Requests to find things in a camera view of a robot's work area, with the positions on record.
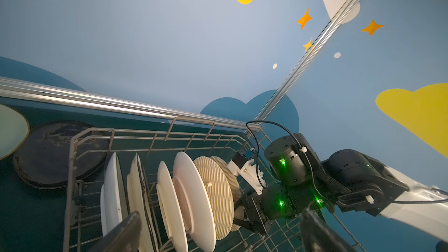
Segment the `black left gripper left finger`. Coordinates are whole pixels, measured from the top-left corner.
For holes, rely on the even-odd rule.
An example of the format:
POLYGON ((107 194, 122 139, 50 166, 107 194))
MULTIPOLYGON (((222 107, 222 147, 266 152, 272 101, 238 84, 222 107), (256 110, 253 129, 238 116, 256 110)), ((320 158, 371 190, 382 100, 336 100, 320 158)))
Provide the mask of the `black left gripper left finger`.
POLYGON ((129 214, 89 252, 137 252, 140 246, 142 221, 137 211, 129 214))

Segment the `yellow woven plate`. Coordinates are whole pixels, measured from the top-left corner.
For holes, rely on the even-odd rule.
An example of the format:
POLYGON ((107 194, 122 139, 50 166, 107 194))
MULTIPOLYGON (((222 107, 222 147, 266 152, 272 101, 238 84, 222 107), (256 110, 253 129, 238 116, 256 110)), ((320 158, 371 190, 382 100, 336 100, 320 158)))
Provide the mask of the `yellow woven plate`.
MULTIPOLYGON (((229 170, 227 163, 224 160, 222 160, 220 157, 211 156, 211 159, 215 163, 217 163, 223 170, 223 172, 228 180, 229 186, 231 188, 233 203, 235 204, 242 196, 242 191, 240 189, 240 185, 237 181, 236 176, 229 170)), ((234 217, 236 219, 243 220, 243 218, 245 217, 245 211, 242 206, 234 209, 234 217)))

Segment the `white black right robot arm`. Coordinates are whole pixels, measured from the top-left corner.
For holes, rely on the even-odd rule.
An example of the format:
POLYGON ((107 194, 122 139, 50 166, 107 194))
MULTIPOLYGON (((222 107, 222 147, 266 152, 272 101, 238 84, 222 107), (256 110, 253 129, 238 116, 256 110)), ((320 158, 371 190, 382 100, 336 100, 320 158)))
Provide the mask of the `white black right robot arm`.
POLYGON ((236 206, 245 210, 234 224, 267 234, 271 224, 293 218, 304 209, 365 212, 413 226, 439 240, 448 239, 448 195, 421 184, 377 159, 343 149, 321 161, 301 133, 272 142, 264 156, 275 183, 266 185, 263 173, 243 152, 232 158, 236 173, 251 190, 236 206))

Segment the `orange woven plate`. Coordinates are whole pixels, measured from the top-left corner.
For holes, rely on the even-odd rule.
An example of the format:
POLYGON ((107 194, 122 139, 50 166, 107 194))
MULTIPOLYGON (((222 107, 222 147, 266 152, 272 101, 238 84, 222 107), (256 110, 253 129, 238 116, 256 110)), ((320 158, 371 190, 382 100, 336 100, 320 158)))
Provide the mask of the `orange woven plate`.
POLYGON ((230 233, 234 220, 234 200, 229 170, 212 157, 200 156, 194 164, 201 176, 213 213, 216 238, 222 240, 230 233))

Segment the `cream plate floral rim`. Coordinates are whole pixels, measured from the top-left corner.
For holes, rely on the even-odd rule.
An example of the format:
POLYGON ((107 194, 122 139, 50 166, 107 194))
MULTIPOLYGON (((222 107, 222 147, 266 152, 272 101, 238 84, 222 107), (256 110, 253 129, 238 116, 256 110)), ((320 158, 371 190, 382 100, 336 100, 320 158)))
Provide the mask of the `cream plate floral rim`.
POLYGON ((138 212, 141 218, 139 252, 158 252, 158 239, 151 216, 147 182, 140 157, 136 153, 127 176, 129 211, 138 212))

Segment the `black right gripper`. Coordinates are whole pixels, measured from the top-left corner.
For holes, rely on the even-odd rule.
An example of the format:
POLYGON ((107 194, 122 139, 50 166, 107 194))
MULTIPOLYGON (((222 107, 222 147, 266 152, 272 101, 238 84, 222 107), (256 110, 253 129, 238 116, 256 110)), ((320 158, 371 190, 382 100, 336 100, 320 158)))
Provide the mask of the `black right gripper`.
POLYGON ((300 187, 268 187, 258 195, 250 190, 239 198, 243 216, 239 226, 266 235, 274 221, 292 219, 305 207, 305 190, 300 187))

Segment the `white plate black emblem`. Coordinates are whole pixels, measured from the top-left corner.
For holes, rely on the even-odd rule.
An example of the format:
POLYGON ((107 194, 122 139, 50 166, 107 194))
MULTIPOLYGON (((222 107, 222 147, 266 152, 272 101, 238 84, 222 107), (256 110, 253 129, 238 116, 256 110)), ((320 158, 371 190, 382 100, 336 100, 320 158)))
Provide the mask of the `white plate black emblem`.
POLYGON ((108 161, 100 192, 102 235, 106 236, 128 216, 128 206, 119 157, 113 153, 108 161))

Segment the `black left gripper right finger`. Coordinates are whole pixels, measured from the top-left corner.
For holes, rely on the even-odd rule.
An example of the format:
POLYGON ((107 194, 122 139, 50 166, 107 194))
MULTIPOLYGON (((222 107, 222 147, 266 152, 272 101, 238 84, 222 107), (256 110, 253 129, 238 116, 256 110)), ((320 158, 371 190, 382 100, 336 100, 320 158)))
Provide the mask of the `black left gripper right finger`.
POLYGON ((356 252, 315 212, 307 208, 302 211, 300 229, 303 247, 306 252, 356 252))

